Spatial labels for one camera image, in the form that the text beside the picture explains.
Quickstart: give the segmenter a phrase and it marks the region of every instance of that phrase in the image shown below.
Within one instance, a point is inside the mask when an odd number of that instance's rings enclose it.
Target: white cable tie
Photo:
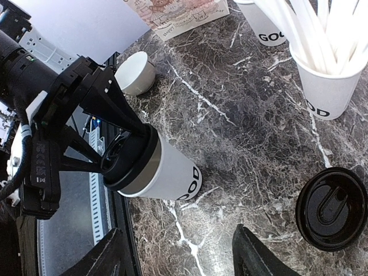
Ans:
[[[21,134],[22,134],[22,139],[24,139],[27,136],[32,136],[32,131],[30,129],[30,126],[29,125],[22,125]]]

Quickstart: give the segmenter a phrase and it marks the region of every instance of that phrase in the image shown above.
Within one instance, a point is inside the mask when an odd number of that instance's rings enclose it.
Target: marble countertop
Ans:
[[[236,5],[231,14],[164,43],[147,33],[119,58],[146,51],[152,90],[128,97],[143,121],[202,170],[190,202],[131,200],[144,275],[233,275],[232,236],[244,224],[301,275],[368,275],[368,228],[344,251],[300,235],[294,208],[312,176],[342,166],[367,183],[368,70],[334,121],[306,109],[288,44],[259,44]]]

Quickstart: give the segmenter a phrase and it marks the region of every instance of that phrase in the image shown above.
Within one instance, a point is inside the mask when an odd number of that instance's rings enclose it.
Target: white wall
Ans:
[[[123,0],[11,0],[57,47],[102,64],[149,29]]]

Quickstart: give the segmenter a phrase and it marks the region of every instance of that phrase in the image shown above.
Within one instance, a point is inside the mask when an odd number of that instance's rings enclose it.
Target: pink illustrated package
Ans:
[[[162,40],[229,14],[227,0],[123,0]]]

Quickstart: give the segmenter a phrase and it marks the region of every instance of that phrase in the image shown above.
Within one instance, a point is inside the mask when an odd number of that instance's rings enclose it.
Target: black cup lid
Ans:
[[[348,247],[367,222],[368,195],[362,181],[345,168],[329,168],[302,189],[296,220],[303,238],[323,251]]]

